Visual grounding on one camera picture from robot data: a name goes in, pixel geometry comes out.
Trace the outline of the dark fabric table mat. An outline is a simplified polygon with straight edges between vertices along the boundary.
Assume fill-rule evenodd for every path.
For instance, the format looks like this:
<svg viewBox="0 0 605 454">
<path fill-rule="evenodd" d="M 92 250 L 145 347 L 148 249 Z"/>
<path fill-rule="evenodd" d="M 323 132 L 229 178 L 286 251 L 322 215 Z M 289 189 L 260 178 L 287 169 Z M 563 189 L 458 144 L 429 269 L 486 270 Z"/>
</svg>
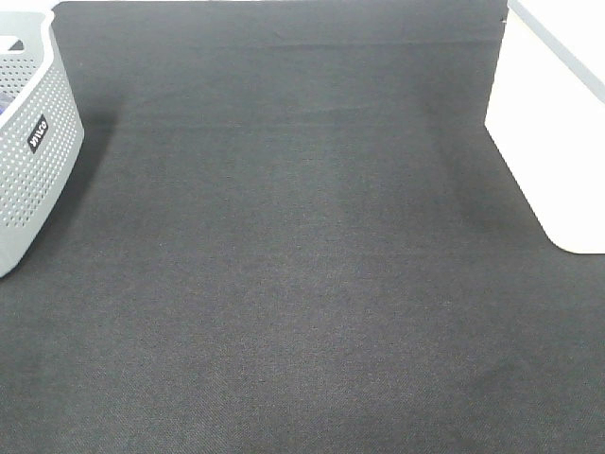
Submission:
<svg viewBox="0 0 605 454">
<path fill-rule="evenodd" d="M 503 1 L 74 2 L 5 453 L 600 453 L 604 260 L 483 121 Z"/>
</svg>

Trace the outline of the white plastic bin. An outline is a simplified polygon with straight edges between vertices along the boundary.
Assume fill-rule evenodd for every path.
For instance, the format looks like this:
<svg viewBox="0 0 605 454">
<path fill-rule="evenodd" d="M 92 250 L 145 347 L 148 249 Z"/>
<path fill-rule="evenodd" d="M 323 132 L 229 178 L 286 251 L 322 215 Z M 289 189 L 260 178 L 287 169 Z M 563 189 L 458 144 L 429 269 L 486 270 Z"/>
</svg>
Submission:
<svg viewBox="0 0 605 454">
<path fill-rule="evenodd" d="M 485 126 L 557 247 L 604 252 L 604 4 L 509 1 Z"/>
</svg>

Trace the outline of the grey perforated laundry basket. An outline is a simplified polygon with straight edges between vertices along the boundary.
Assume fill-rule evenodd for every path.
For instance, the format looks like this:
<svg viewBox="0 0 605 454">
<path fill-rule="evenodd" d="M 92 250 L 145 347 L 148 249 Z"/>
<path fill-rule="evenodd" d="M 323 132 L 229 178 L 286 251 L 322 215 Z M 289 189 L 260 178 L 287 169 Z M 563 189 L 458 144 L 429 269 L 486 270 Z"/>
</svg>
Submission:
<svg viewBox="0 0 605 454">
<path fill-rule="evenodd" d="M 1 273 L 25 256 L 72 172 L 84 129 L 47 9 L 1 9 Z"/>
</svg>

